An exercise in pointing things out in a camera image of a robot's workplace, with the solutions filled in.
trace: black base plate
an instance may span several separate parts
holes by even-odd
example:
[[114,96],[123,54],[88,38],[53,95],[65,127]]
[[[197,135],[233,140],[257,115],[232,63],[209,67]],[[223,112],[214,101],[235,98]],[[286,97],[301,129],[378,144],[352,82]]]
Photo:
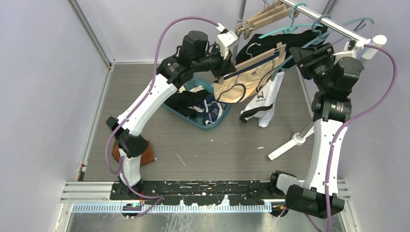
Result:
[[[232,180],[232,181],[141,181],[140,192],[147,196],[163,196],[164,205],[201,205],[221,204],[228,195],[230,205],[263,205],[266,199],[284,199],[284,196],[272,196],[269,193],[269,181]],[[128,194],[119,182],[112,186],[111,200],[139,200],[134,194]],[[147,204],[155,200],[146,200]]]

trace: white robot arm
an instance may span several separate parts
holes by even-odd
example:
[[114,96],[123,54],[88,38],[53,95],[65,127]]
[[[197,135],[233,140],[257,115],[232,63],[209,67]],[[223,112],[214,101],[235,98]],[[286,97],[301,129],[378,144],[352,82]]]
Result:
[[[138,190],[138,183],[141,182],[139,171],[141,154],[148,147],[148,142],[141,136],[141,132],[154,112],[185,82],[191,80],[194,73],[212,71],[214,76],[219,78],[236,71],[231,62],[231,49],[238,44],[238,37],[221,24],[217,29],[221,33],[217,36],[216,43],[212,45],[205,33],[189,32],[184,37],[182,45],[178,46],[179,53],[177,51],[178,54],[175,53],[164,59],[157,68],[155,81],[151,81],[124,113],[117,118],[107,119],[106,124],[111,131],[117,128],[120,122],[126,120],[115,137],[123,157],[123,174],[135,190]],[[120,174],[119,178],[124,189],[128,190],[123,174]]]

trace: debris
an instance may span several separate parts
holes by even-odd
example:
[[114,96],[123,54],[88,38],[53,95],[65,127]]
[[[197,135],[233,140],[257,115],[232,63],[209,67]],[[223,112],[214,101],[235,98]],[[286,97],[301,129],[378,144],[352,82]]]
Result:
[[181,159],[181,157],[177,154],[177,153],[175,153],[176,154],[176,156],[178,156],[178,158],[182,161],[182,164],[184,165],[184,167],[185,167],[185,163],[184,163],[184,161]]

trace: laundry basket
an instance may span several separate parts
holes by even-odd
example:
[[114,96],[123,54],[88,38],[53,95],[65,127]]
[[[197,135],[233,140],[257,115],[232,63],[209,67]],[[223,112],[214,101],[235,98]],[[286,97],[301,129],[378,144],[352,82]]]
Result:
[[[199,75],[194,74],[193,78],[190,81],[187,81],[184,84],[185,90],[189,91],[192,88],[198,87],[198,86],[202,86],[205,90],[207,90],[209,93],[213,94],[214,93],[214,84],[211,81],[208,81],[202,77],[200,77]],[[217,127],[226,117],[226,115],[228,114],[229,110],[231,109],[231,105],[230,104],[223,104],[221,103],[223,112],[222,115],[220,116],[220,118],[209,125],[204,125],[202,123],[202,120],[204,119],[204,117],[202,116],[202,114],[197,113],[197,117],[196,118],[187,118],[184,115],[178,113],[177,111],[173,110],[171,107],[167,106],[166,104],[162,104],[162,106],[166,109],[168,109],[169,111],[171,111],[172,113],[174,113],[175,115],[179,116],[180,118],[182,118],[183,120],[193,124],[196,127],[199,127],[203,130],[209,130],[212,129],[214,127]]]

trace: gray floor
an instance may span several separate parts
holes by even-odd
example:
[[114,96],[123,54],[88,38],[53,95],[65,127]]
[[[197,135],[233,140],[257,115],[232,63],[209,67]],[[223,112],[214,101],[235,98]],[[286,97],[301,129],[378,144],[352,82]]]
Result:
[[[116,65],[105,99],[84,180],[116,180],[104,160],[104,147],[110,134],[105,125],[109,116],[126,110],[149,83],[150,64]],[[208,73],[202,76],[211,79]],[[156,162],[141,168],[145,180],[221,180],[268,179],[275,170],[304,179],[308,173],[313,136],[275,161],[267,155],[287,142],[310,120],[306,100],[296,71],[283,79],[275,106],[275,115],[267,128],[257,119],[247,124],[239,112],[247,102],[234,104],[226,119],[216,128],[201,130],[164,108],[148,121],[142,135],[153,145]],[[110,160],[116,168],[117,163]]]
[[[326,220],[314,218],[326,230]],[[332,216],[332,231],[346,232],[340,214]],[[304,214],[289,211],[279,220],[268,213],[147,214],[125,220],[120,214],[72,214],[68,232],[316,232]]]

